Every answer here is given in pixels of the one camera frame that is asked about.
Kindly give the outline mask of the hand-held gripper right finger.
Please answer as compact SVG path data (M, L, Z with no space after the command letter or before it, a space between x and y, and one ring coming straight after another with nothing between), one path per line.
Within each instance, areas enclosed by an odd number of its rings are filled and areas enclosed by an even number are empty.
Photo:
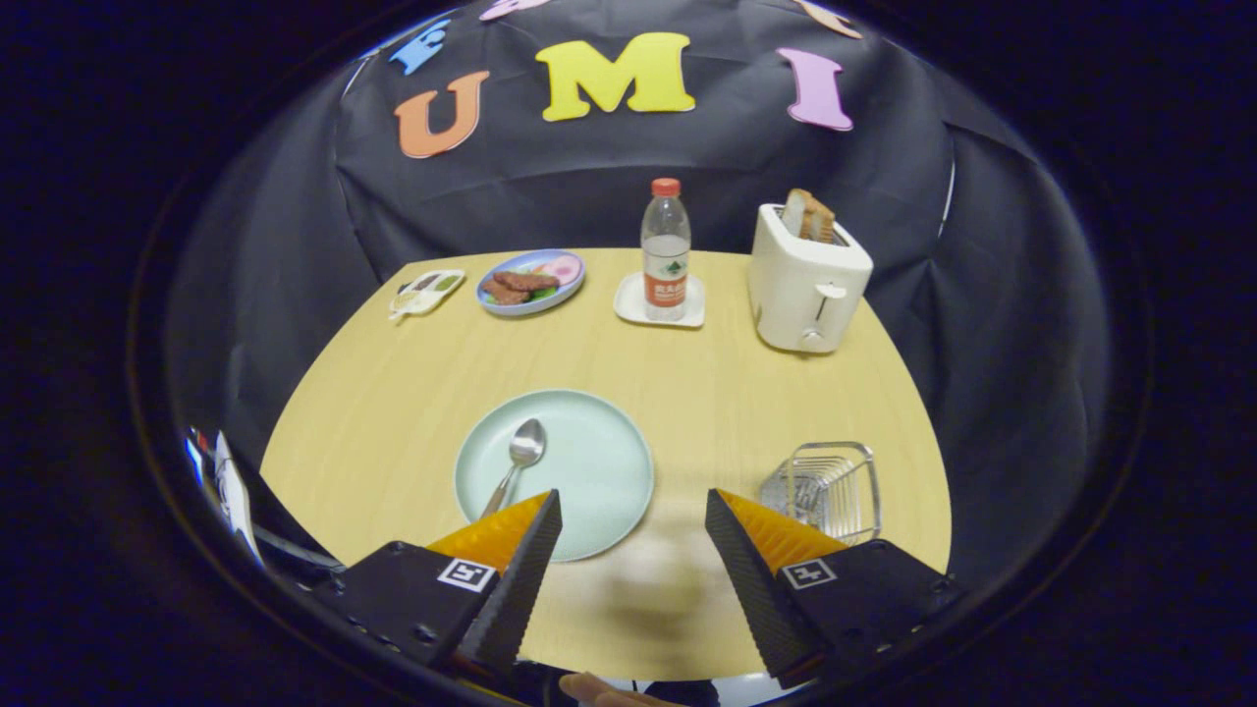
M708 492L704 526L782 688L866 681L965 596L955 577L892 542L843 543L727 489Z

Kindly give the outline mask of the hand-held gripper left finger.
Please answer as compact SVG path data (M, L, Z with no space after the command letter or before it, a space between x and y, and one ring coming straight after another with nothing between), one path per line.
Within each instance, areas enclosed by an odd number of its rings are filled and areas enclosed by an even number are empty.
M391 541L317 582L314 598L391 654L502 679L562 528L561 492L548 489L426 546Z

